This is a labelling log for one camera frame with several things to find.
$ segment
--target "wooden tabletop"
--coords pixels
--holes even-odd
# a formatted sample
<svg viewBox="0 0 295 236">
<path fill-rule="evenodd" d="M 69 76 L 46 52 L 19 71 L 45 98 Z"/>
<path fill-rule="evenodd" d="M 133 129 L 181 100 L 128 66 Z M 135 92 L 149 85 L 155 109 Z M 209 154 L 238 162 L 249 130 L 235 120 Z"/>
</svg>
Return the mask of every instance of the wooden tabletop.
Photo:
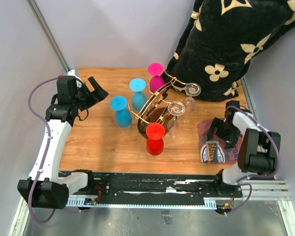
<svg viewBox="0 0 295 236">
<path fill-rule="evenodd" d="M 188 123 L 179 122 L 180 140 L 165 135 L 165 148 L 159 156 L 152 156 L 146 150 L 146 139 L 137 130 L 134 119 L 128 128 L 119 128 L 115 122 L 115 111 L 109 103 L 114 96 L 122 95 L 131 103 L 133 91 L 129 82 L 142 78 L 147 83 L 145 94 L 150 97 L 148 83 L 151 75 L 146 68 L 97 68 L 78 67 L 80 78 L 87 81 L 93 76 L 109 96 L 91 107 L 85 121 L 75 120 L 66 141 L 60 162 L 60 170 L 88 169 L 99 172 L 137 172 L 137 173 L 180 173 L 216 174 L 228 164 L 205 164 L 200 160 L 198 149 L 199 122 L 224 116 L 226 102 L 197 101 L 196 110 Z M 236 100 L 246 105 L 242 87 Z M 182 101 L 185 95 L 169 91 L 168 101 Z"/>
</svg>

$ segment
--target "gray wall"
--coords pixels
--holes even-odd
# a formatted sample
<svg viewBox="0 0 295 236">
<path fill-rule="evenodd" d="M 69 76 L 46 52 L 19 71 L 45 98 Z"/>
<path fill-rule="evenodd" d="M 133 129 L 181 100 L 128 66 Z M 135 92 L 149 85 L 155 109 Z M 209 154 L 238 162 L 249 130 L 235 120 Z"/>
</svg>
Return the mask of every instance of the gray wall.
<svg viewBox="0 0 295 236">
<path fill-rule="evenodd" d="M 261 124 L 282 136 L 278 177 L 295 208 L 295 29 L 257 56 L 245 80 Z"/>
<path fill-rule="evenodd" d="M 25 0 L 0 0 L 0 236 L 7 235 L 20 194 L 38 155 L 44 125 L 27 107 L 27 97 L 39 82 L 62 68 Z M 41 114 L 55 84 L 38 91 L 33 106 Z"/>
<path fill-rule="evenodd" d="M 167 64 L 193 0 L 37 0 L 63 56 L 74 66 Z"/>
</svg>

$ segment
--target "blue wine glass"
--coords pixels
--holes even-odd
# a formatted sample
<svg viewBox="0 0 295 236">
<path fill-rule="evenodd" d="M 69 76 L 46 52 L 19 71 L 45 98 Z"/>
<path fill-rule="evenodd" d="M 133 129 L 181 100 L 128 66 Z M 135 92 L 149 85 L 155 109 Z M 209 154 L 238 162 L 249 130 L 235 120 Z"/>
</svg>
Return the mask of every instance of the blue wine glass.
<svg viewBox="0 0 295 236">
<path fill-rule="evenodd" d="M 143 79 L 136 78 L 130 81 L 129 86 L 130 86 L 130 89 L 134 91 L 131 97 L 132 108 L 135 111 L 139 112 L 142 109 L 142 107 L 145 105 L 145 103 L 147 102 L 147 97 L 142 92 L 146 87 L 146 83 Z"/>
<path fill-rule="evenodd" d="M 132 123 L 131 113 L 126 109 L 127 99 L 123 96 L 116 96 L 110 101 L 110 107 L 116 111 L 115 119 L 120 128 L 126 128 Z"/>
</svg>

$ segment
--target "maroon cloth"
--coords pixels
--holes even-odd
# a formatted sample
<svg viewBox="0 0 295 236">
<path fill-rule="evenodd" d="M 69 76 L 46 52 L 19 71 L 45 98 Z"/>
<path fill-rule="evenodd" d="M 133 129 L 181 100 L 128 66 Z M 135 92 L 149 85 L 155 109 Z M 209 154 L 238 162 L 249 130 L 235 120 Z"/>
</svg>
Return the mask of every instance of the maroon cloth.
<svg viewBox="0 0 295 236">
<path fill-rule="evenodd" d="M 225 149 L 226 143 L 215 134 L 213 139 L 207 140 L 207 132 L 213 119 L 202 121 L 198 124 L 199 134 L 199 152 L 201 161 L 212 164 L 232 164 L 237 161 L 239 149 L 242 142 L 242 136 L 238 138 L 234 148 Z"/>
</svg>

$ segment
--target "black pillow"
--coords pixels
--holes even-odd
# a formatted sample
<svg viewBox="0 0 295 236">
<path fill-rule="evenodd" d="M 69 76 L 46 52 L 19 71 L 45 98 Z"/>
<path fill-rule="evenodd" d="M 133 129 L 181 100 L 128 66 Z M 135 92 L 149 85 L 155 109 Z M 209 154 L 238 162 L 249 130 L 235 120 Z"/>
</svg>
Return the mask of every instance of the black pillow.
<svg viewBox="0 0 295 236">
<path fill-rule="evenodd" d="M 246 74 L 251 58 L 293 27 L 295 0 L 195 0 L 167 72 L 199 84 L 199 99 L 236 97 L 236 81 Z M 169 80 L 165 73 L 162 77 Z M 181 86 L 175 83 L 174 89 L 181 91 Z"/>
</svg>

